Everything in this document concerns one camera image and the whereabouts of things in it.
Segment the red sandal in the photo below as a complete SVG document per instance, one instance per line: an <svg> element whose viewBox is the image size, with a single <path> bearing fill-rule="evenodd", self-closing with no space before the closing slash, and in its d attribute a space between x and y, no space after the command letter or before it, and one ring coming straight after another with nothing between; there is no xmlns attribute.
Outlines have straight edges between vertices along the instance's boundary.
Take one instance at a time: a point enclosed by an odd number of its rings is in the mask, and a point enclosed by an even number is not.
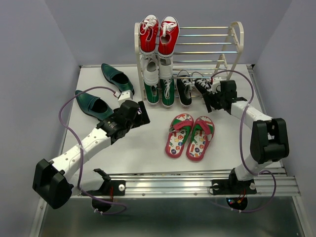
<svg viewBox="0 0 316 237"><path fill-rule="evenodd" d="M187 157L192 161L203 159L205 151L214 136L215 126L209 117L197 118L193 125L191 141L187 148Z"/></svg>
<svg viewBox="0 0 316 237"><path fill-rule="evenodd" d="M169 136L165 147L166 154L171 158L178 158L184 149L184 144L193 127L193 117L189 114L180 114L170 125Z"/></svg>

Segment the gray wall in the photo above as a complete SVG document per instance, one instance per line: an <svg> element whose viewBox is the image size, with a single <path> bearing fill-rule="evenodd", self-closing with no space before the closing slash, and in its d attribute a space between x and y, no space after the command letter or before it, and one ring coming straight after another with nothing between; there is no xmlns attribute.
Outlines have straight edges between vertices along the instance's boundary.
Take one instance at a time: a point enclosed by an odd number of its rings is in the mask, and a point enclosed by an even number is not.
<svg viewBox="0 0 316 237"><path fill-rule="evenodd" d="M315 0L293 0L255 66L269 115L287 122L290 156L312 226L316 226L315 188Z"/></svg>
<svg viewBox="0 0 316 237"><path fill-rule="evenodd" d="M43 0L2 1L0 22L0 236L19 237L39 200L35 165L58 153L58 110L79 68Z"/></svg>
<svg viewBox="0 0 316 237"><path fill-rule="evenodd" d="M180 26L228 26L241 21L241 63L256 63L291 0L45 0L80 65L135 64L134 23L148 14L176 17ZM197 51L216 51L203 48Z"/></svg>

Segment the cable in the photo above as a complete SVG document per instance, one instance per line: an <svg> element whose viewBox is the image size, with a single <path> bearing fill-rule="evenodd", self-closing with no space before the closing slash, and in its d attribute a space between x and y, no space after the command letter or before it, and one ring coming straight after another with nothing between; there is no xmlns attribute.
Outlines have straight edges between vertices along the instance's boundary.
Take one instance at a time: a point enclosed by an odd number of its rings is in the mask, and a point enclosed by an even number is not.
<svg viewBox="0 0 316 237"><path fill-rule="evenodd" d="M67 129L69 130L73 136L75 137L75 139L77 140L78 144L80 145L80 168L79 168L79 178L78 178L78 183L77 183L77 188L82 192L84 193L86 196L89 196L90 198L94 199L94 200L97 200L99 202L102 202L102 203L105 203L105 204L110 204L110 205L118 205L118 206L122 206L123 209L120 210L120 211L116 211L116 212L111 212L111 213L103 213L102 211L98 211L97 209L95 209L94 211L101 214L101 215L114 215L114 214L119 214L119 213L122 213L123 211L125 211L127 209L127 206L124 204L124 203L119 203L119 202L110 202L110 201L105 201L105 200L102 200L100 198L97 198L91 194L89 194L88 192L86 192L85 190L83 190L80 186L80 183L81 183L81 179L82 179L82 172L83 172L83 149L82 149L82 142L80 140L80 138L78 137L78 135L75 133L75 131L73 131L67 124L65 124L65 122L62 120L61 118L61 114L64 110L64 108L72 101L74 100L76 97L80 96L81 94L87 92L87 91L90 91L90 90L93 90L93 89L107 89L107 90L110 90L111 92L113 92L113 95L115 97L116 96L116 91L112 90L111 88L108 88L108 87L104 87L104 86L95 86L95 87L92 87L92 88L89 88L87 90L84 90L82 92L80 92L79 94L75 95L74 97L72 97L69 101L67 101L60 109L59 113L58 113L58 118L59 118L59 121L60 123Z"/></svg>
<svg viewBox="0 0 316 237"><path fill-rule="evenodd" d="M225 72L233 72L233 73L237 73L237 74L241 75L242 77L244 77L244 78L247 80L247 82L249 83L249 85L250 85L250 87L251 87L251 97L250 97L250 100L249 100L249 102L247 103L245 109L243 110L243 113L242 113L242 116L241 116L241 119L240 119L240 127L239 127L239 151L240 151L241 162L242 162L243 166L245 167L245 169L246 169L250 174L252 174L252 175L254 175L254 176L258 176L259 174L269 173L269 174L272 176L273 181L274 181L274 189L273 189L272 195L271 195L269 201L268 201L266 204L264 204L263 206L261 206L261 207L259 207L259 208L256 208L256 209L253 209L253 210L249 210L249 211L247 211L247 210L246 210L246 211L245 211L245 210L244 210L244 211L236 210L236 211L238 211L238 212L243 212L243 213L252 213L252 212L259 211L259 210L265 208L265 207L272 201L273 197L274 197L275 194L276 194L277 181L276 181L275 176L274 176L269 170L262 170L262 171L260 171L258 174L256 174L256 173L252 172L252 171L247 167L247 165L246 165L246 162L245 162L245 159L244 159L244 156L243 156L243 151L242 151L242 127L243 127L243 121L244 121L244 119L245 119L245 117L246 117L247 109L248 109L248 107L249 107L249 105L250 105L250 103L252 102L253 97L254 97L254 88L253 88L253 85L252 85L252 83L251 83L251 80L250 80L246 75L244 75L243 73L240 73L240 72L238 72L238 71L235 71L235 70L222 70L222 71L220 71L220 72L216 72L216 73L214 73L214 74L211 76L211 82L213 82L213 78L214 78L216 75L218 75L218 74L220 74L220 73L225 73ZM220 206L220 207L224 207L224 208L226 208L226 209L230 209L229 207L226 207L226 206L223 206L223 205L214 203L214 202L212 202L212 203L215 204L216 206Z"/></svg>

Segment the purple cable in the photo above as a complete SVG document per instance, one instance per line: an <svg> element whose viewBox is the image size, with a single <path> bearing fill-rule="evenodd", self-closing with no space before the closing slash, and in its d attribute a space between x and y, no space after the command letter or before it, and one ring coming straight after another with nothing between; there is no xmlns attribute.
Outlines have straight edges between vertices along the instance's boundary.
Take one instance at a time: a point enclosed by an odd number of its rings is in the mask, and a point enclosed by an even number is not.
<svg viewBox="0 0 316 237"><path fill-rule="evenodd" d="M81 140L80 138L78 137L78 135L70 128L67 126L67 124L64 123L64 121L62 120L61 118L61 113L63 112L64 108L73 100L75 99L76 97L80 96L81 94L87 92L87 91L90 91L90 90L93 90L93 89L107 89L107 90L110 90L111 92L113 92L114 96L115 96L115 93L116 91L112 90L111 88L108 88L108 87L104 87L104 86L95 86L95 87L92 87L92 88L89 88L87 90L84 90L82 92L80 92L79 94L75 95L74 97L72 97L69 101L67 101L60 109L59 113L58 113L58 118L59 118L59 121L60 123L67 129L69 130L73 136L76 138L78 144L82 147L82 143L81 143ZM126 209L127 209L127 206L124 204L124 203L119 203L119 202L111 202L111 201L105 201L105 200L102 200L100 198L97 198L89 193L87 193L86 191L84 191L81 187L80 187L80 182L81 182L81 178L82 178L82 172L83 172L83 149L80 148L80 169L79 169L79 178L78 178L78 183L77 183L77 188L82 192L84 193L85 195L91 197L92 199L94 200L97 200L99 202L102 202L102 203L105 203L105 204L110 204L110 205L118 205L118 206L122 206L123 209L120 210L120 211L116 211L116 212L111 212L111 213L103 213L103 212L100 212L98 211L97 209L95 209L94 211L97 212L97 213L100 213L101 215L114 215L114 214L119 214L121 212L124 212Z"/></svg>
<svg viewBox="0 0 316 237"><path fill-rule="evenodd" d="M254 97L254 88L253 88L253 85L252 85L252 83L251 83L251 80L250 80L248 77L246 77L243 73L240 73L240 72L235 71L235 70L222 70L222 71L220 71L220 72L216 72L216 73L214 73L214 74L211 76L211 81L213 81L213 78L214 78L216 75L218 75L218 74L220 74L220 73L224 73L224 72L233 72L233 73L237 73L237 74L241 75L242 77L244 77L244 78L248 81L248 83L249 83L249 85L250 85L250 87L251 87L251 97L250 97L250 100L249 100L249 102L247 103L245 109L243 110L243 113L242 113L242 116L241 116L241 119L240 119L240 127L239 127L239 151L240 151L241 162L242 162L243 166L245 167L245 169L246 169L250 174L252 174L252 175L254 175L254 176L257 176L257 175L259 175L259 174L263 174L263 173L266 173L266 172L267 172L267 173L269 173L269 174L272 176L273 181L274 181L274 190L273 190L273 192L272 192L271 198L269 199L269 201L268 201L266 204L264 204L263 206L261 206L261 207L259 207L259 208L254 209L254 210L241 211L241 212L243 212L243 213L251 213L251 212L259 211L259 210L265 208L265 207L272 201L273 197L274 197L275 194L276 194L277 181L276 181L275 176L274 176L270 171L268 171L268 170L262 170L262 171L260 171L258 174L256 174L256 173L252 172L252 171L247 167L247 165L246 165L245 159L244 159L244 157L243 157L243 151L242 151L242 127L243 127L243 121L244 121L244 119L245 119L245 117L246 117L247 109L248 109L248 107L249 107L249 105L250 105L250 103L252 102L253 97ZM223 206L223 205L214 203L214 202L212 202L212 203L215 204L216 206L221 206L221 207L224 207L224 208L226 208L226 209L230 209L229 207L226 207L226 206Z"/></svg>

